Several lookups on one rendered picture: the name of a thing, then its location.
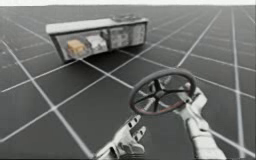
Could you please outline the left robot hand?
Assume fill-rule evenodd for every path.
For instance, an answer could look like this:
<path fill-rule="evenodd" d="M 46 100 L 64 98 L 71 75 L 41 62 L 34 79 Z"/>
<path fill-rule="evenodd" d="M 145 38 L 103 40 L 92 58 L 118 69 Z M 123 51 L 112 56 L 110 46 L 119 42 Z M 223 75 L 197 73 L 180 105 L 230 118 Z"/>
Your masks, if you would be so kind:
<path fill-rule="evenodd" d="M 142 126 L 132 133 L 140 119 L 140 115 L 131 116 L 115 133 L 112 142 L 118 158 L 143 155 L 145 153 L 145 147 L 140 143 L 140 140 L 145 135 L 147 128 Z"/>

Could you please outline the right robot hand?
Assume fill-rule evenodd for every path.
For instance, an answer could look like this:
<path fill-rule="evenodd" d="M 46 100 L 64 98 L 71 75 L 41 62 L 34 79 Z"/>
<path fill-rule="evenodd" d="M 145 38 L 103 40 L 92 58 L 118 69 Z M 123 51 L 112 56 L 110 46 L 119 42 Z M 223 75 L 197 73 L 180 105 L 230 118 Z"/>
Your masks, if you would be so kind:
<path fill-rule="evenodd" d="M 184 105 L 176 109 L 175 113 L 181 117 L 183 122 L 194 120 L 199 126 L 204 126 L 206 120 L 202 116 L 202 110 L 208 99 L 203 91 L 196 87 L 192 96 L 189 96 L 186 92 L 180 92 L 178 98 L 184 102 Z"/>

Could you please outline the dark steering wheel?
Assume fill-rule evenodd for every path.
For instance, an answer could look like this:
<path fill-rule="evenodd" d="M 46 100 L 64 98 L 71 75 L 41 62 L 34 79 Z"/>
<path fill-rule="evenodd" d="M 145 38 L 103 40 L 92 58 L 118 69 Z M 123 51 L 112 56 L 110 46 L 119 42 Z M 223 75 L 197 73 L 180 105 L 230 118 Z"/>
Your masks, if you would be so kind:
<path fill-rule="evenodd" d="M 164 69 L 140 80 L 129 96 L 131 110 L 142 116 L 173 112 L 196 97 L 196 81 L 185 69 Z"/>

